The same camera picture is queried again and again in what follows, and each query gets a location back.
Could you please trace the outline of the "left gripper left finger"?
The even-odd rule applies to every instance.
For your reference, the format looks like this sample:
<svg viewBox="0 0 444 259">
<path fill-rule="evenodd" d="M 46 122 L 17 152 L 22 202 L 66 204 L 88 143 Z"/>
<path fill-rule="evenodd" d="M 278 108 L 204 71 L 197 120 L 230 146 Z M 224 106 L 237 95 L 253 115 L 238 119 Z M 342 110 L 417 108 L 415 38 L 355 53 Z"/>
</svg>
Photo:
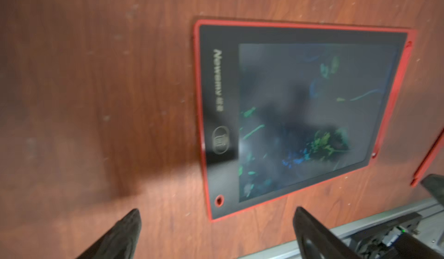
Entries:
<svg viewBox="0 0 444 259">
<path fill-rule="evenodd" d="M 78 259 L 133 259 L 142 229 L 140 211 L 133 209 Z"/>
</svg>

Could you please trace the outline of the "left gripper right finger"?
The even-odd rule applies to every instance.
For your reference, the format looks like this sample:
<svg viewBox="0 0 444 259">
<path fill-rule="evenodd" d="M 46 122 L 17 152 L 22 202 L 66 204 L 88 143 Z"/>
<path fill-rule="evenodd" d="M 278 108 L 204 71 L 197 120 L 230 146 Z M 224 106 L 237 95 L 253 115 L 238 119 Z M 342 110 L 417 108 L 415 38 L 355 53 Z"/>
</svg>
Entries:
<svg viewBox="0 0 444 259">
<path fill-rule="evenodd" d="M 302 259 L 360 258 L 303 207 L 297 207 L 293 227 Z"/>
</svg>

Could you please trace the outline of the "writing tablet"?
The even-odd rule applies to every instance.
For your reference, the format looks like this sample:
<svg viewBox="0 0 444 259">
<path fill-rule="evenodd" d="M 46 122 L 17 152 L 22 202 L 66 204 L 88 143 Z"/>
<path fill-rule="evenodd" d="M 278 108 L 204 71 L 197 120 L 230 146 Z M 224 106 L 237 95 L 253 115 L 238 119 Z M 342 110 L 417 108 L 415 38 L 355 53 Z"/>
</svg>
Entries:
<svg viewBox="0 0 444 259">
<path fill-rule="evenodd" d="M 403 49 L 416 36 L 404 27 L 196 21 L 198 132 L 209 219 L 372 164 Z"/>
</svg>

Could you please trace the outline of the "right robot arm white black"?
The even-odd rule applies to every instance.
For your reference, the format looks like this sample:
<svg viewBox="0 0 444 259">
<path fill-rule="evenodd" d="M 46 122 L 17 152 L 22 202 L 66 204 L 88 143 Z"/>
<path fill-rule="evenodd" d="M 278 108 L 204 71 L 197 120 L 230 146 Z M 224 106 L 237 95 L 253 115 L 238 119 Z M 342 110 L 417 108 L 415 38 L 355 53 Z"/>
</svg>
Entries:
<svg viewBox="0 0 444 259">
<path fill-rule="evenodd" d="M 444 205 L 444 177 L 431 174 L 420 183 L 440 206 Z M 414 229 L 403 232 L 392 244 L 398 259 L 444 257 L 444 211 L 427 216 Z"/>
</svg>

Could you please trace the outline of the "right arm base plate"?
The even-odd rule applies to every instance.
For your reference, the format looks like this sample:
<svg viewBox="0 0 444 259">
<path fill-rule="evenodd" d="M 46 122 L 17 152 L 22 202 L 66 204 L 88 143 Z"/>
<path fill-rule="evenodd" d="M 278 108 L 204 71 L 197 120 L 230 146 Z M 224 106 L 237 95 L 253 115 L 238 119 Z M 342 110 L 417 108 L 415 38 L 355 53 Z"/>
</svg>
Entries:
<svg viewBox="0 0 444 259">
<path fill-rule="evenodd" d="M 416 230 L 422 218 L 419 213 L 409 213 L 359 231 L 350 236 L 349 248 L 362 259 L 380 259 L 401 234 Z"/>
</svg>

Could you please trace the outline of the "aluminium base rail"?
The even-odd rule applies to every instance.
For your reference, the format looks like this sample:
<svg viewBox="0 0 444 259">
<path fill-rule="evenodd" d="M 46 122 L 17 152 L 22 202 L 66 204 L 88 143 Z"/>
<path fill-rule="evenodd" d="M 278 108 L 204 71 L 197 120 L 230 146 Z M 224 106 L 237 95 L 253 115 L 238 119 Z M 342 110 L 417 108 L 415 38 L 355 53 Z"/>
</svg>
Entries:
<svg viewBox="0 0 444 259">
<path fill-rule="evenodd" d="M 350 236 L 372 225 L 381 224 L 396 217 L 416 212 L 422 215 L 419 233 L 415 235 L 427 246 L 443 252 L 444 250 L 444 207 L 433 198 L 428 198 L 412 204 L 382 212 L 365 219 L 341 225 L 331 229 L 331 232 L 345 244 L 350 243 Z M 245 259 L 300 259 L 297 241 L 278 245 L 257 253 L 244 256 Z"/>
</svg>

